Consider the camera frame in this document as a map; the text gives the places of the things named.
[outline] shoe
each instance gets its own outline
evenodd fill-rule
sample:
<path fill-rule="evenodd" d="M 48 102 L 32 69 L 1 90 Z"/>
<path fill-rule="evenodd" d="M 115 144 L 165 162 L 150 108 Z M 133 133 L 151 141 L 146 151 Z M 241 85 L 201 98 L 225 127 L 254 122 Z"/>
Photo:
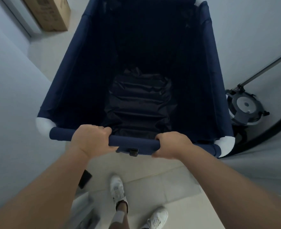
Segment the shoe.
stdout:
<path fill-rule="evenodd" d="M 162 229 L 168 219 L 168 211 L 164 207 L 156 209 L 147 223 L 141 229 Z"/>
<path fill-rule="evenodd" d="M 111 177 L 110 190 L 113 202 L 116 205 L 116 209 L 119 205 L 119 202 L 125 202 L 128 208 L 127 198 L 125 196 L 125 191 L 123 190 L 123 183 L 118 175 L 114 175 Z"/>

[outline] finger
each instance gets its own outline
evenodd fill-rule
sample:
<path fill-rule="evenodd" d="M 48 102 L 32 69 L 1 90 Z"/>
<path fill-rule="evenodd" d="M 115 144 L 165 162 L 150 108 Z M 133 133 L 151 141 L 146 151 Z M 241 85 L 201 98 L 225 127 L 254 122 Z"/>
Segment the finger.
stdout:
<path fill-rule="evenodd" d="M 109 151 L 116 151 L 116 150 L 118 150 L 118 146 L 109 146 Z"/>
<path fill-rule="evenodd" d="M 160 153 L 161 153 L 161 151 L 160 151 L 160 150 L 157 150 L 155 153 L 153 153 L 153 154 L 151 155 L 151 157 L 153 157 L 153 158 L 159 158 L 159 157 L 160 157 Z"/>
<path fill-rule="evenodd" d="M 157 135 L 155 136 L 155 139 L 156 139 L 156 140 L 159 140 L 159 139 L 161 138 L 161 136 L 162 136 L 162 133 L 159 133 L 159 134 L 157 134 Z"/>
<path fill-rule="evenodd" d="M 107 132 L 108 136 L 111 135 L 111 133 L 112 133 L 112 129 L 110 127 L 104 128 L 104 131 Z"/>

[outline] leg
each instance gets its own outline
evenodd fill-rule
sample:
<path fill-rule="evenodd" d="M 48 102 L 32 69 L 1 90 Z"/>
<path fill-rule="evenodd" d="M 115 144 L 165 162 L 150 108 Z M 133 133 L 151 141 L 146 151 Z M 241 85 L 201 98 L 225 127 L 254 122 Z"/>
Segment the leg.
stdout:
<path fill-rule="evenodd" d="M 116 213 L 112 219 L 109 229 L 129 229 L 128 202 L 123 190 L 123 183 L 119 176 L 111 178 L 111 195 L 116 204 Z"/>
<path fill-rule="evenodd" d="M 157 208 L 141 229 L 162 229 L 168 219 L 168 211 L 164 207 Z"/>

